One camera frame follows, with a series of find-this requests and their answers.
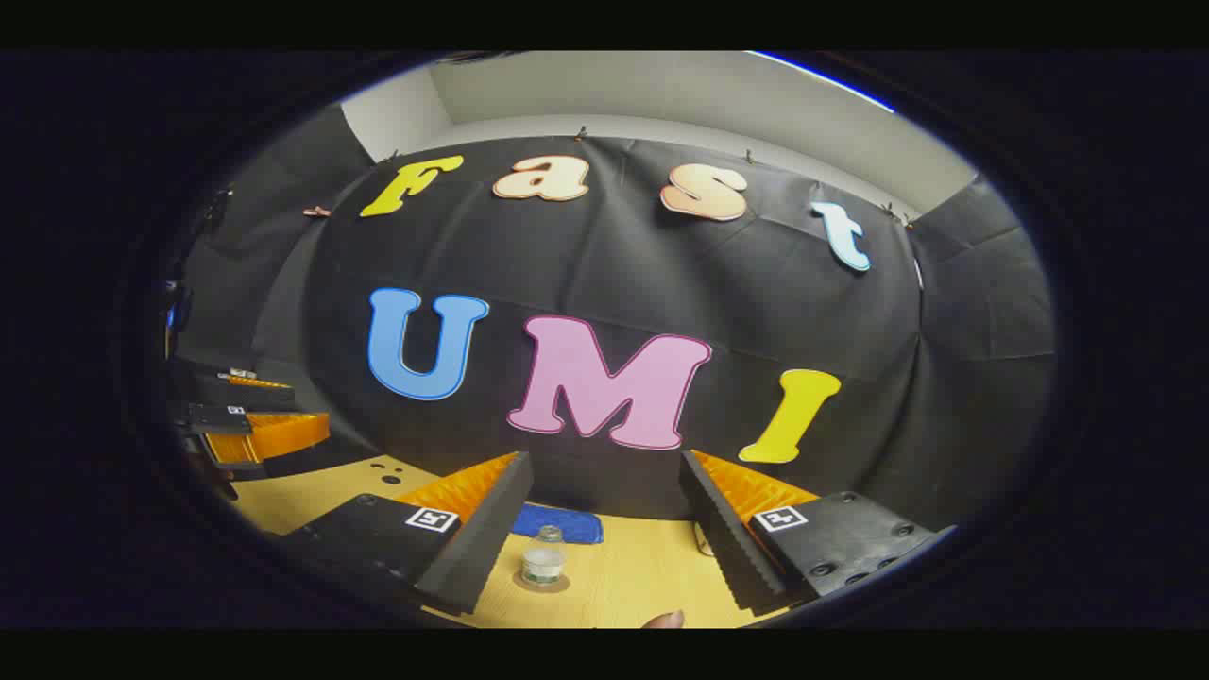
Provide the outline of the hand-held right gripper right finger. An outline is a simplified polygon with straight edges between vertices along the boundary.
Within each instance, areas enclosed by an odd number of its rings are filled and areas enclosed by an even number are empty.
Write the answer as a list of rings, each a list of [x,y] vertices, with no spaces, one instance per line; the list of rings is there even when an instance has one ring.
[[[854,491],[816,496],[686,450],[679,484],[737,607],[776,613],[873,582],[954,534]]]

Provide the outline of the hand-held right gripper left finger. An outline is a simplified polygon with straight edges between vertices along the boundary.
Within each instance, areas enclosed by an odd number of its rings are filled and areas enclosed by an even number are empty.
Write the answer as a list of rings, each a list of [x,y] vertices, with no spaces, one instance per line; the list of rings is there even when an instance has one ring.
[[[401,499],[360,494],[277,538],[285,554],[387,607],[470,613],[533,485],[514,451]]]

